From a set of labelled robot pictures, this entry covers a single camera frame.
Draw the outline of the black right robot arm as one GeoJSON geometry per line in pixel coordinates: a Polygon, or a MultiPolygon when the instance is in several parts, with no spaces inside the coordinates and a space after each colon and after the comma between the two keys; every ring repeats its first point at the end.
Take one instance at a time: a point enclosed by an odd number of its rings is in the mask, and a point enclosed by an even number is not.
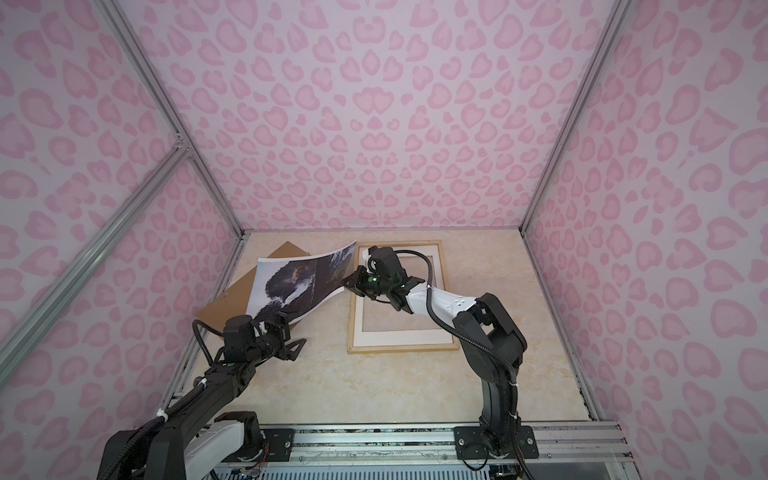
{"type": "Polygon", "coordinates": [[[460,296],[421,278],[396,282],[365,267],[348,276],[344,287],[371,300],[385,297],[397,311],[425,315],[458,339],[481,380],[481,444],[495,458],[521,457],[518,373],[527,340],[496,295],[460,296]]]}

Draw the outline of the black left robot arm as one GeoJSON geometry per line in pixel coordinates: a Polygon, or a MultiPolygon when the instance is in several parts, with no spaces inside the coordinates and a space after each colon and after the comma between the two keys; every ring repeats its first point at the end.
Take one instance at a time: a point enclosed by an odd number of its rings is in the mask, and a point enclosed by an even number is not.
{"type": "Polygon", "coordinates": [[[239,315],[217,330],[196,319],[192,332],[208,368],[192,389],[133,430],[107,442],[100,479],[202,479],[224,460],[263,462],[269,437],[251,411],[223,413],[271,359],[294,361],[305,342],[291,338],[295,313],[267,309],[239,315]]]}

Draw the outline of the dark landscape photo print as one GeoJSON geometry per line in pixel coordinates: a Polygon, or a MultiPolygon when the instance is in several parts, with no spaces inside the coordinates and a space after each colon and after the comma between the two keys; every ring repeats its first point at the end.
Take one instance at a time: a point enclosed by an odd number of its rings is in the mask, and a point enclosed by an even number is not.
{"type": "Polygon", "coordinates": [[[291,254],[257,261],[245,313],[257,322],[281,317],[293,325],[344,290],[355,266],[355,241],[319,255],[291,254]]]}

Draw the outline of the brown cardboard backing board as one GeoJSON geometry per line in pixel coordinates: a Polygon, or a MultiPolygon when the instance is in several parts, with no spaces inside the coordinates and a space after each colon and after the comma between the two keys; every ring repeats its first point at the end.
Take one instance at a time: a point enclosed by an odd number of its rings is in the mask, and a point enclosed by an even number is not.
{"type": "MultiPolygon", "coordinates": [[[[305,257],[309,253],[291,242],[284,242],[269,256],[269,260],[289,259],[305,257]]],[[[215,330],[222,331],[227,320],[232,317],[245,315],[250,300],[251,290],[257,273],[258,262],[255,258],[246,259],[246,266],[250,266],[243,276],[238,278],[231,286],[224,290],[218,297],[202,308],[197,318],[215,330]]]]}

